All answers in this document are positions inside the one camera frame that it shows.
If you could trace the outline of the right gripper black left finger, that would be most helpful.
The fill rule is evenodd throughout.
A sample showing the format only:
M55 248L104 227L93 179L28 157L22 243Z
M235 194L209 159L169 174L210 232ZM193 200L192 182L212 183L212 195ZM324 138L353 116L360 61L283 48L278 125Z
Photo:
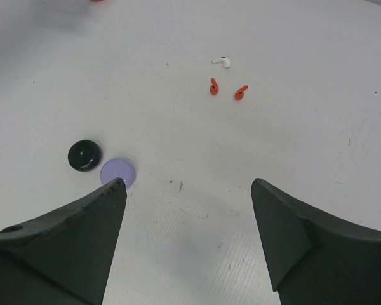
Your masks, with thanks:
M126 199L117 178L0 231L0 304L102 304Z

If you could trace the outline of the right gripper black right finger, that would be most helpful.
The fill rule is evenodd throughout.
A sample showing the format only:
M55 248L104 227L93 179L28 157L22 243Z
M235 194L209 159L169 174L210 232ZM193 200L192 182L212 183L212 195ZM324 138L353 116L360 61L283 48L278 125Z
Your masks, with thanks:
M381 304L381 231L304 203L263 179L253 209L281 304Z

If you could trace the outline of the purple round earbud charging case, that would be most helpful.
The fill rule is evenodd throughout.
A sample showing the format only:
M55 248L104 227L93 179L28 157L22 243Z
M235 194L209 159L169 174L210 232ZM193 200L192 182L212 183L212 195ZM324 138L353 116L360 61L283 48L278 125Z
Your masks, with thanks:
M130 160L114 158L103 165L100 170L101 183L107 184L116 178L123 179L127 189L133 185L136 179L136 170Z

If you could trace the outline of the black round charging case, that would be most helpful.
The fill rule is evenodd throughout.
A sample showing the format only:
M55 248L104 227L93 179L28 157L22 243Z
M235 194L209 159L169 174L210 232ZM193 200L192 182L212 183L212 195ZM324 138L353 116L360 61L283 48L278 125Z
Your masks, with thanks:
M102 159L102 150L92 140L79 140L70 147L67 159L73 169L87 172L99 164Z

